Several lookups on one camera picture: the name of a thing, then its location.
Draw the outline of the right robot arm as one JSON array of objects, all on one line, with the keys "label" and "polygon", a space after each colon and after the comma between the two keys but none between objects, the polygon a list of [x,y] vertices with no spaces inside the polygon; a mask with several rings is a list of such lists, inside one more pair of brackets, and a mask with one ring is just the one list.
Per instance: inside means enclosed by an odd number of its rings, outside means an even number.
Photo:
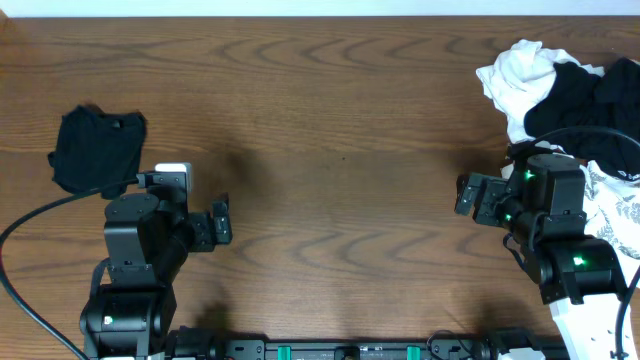
[{"label": "right robot arm", "polygon": [[543,151],[521,157],[509,178],[461,175],[455,212],[500,227],[503,245],[537,285],[571,359],[635,359],[626,280],[607,241],[585,231],[585,175],[577,160]]}]

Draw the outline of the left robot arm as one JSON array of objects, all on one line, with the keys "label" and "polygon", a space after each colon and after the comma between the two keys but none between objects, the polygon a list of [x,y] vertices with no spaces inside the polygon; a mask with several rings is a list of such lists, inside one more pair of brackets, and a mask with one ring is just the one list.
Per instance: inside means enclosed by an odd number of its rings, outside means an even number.
[{"label": "left robot arm", "polygon": [[221,359],[209,330],[170,328],[173,282],[188,256],[233,239],[227,194],[209,210],[191,212],[188,171],[137,174],[140,192],[105,209],[108,256],[96,266],[80,317],[90,359]]}]

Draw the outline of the black t-shirt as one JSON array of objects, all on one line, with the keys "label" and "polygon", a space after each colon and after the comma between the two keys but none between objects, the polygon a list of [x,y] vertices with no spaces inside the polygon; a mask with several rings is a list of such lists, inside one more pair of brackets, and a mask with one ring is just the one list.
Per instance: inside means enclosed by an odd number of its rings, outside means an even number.
[{"label": "black t-shirt", "polygon": [[145,138],[141,113],[109,114],[79,105],[62,116],[55,149],[48,154],[53,181],[71,194],[108,186],[101,197],[117,198],[139,171]]}]

